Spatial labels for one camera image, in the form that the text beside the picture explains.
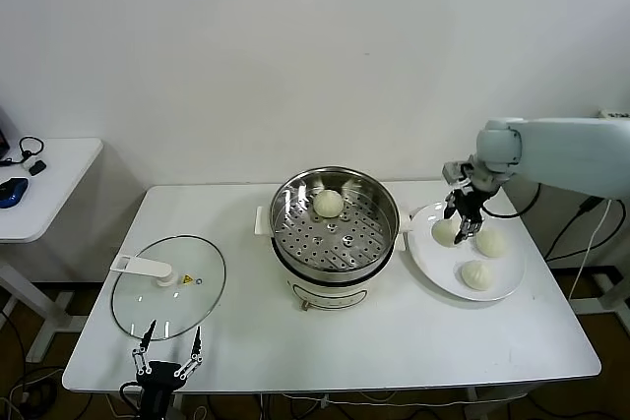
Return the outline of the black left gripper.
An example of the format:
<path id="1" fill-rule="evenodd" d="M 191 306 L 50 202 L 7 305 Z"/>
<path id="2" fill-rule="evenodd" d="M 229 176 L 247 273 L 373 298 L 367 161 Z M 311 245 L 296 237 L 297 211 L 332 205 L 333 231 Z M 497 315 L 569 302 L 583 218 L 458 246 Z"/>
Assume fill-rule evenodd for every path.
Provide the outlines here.
<path id="1" fill-rule="evenodd" d="M 181 366 L 178 363 L 146 360 L 146 353 L 153 338 L 156 320 L 141 337 L 140 343 L 132 350 L 136 382 L 140 386 L 141 398 L 139 418 L 142 420 L 164 419 L 170 405 L 171 396 L 182 387 L 194 371 L 203 363 L 201 328 L 197 327 L 189 359 Z"/>

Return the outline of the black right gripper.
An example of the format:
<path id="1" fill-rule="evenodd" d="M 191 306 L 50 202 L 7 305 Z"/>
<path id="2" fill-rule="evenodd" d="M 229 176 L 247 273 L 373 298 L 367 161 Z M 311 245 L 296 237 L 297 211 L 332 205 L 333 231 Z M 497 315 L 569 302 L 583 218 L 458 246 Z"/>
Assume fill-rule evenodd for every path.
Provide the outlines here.
<path id="1" fill-rule="evenodd" d="M 445 199 L 444 219 L 450 219 L 454 213 L 460 215 L 460 226 L 454 237 L 454 244 L 459 245 L 474 237 L 482 226 L 481 208 L 490 198 L 493 191 L 483 191 L 471 182 L 456 182 L 452 192 Z"/>

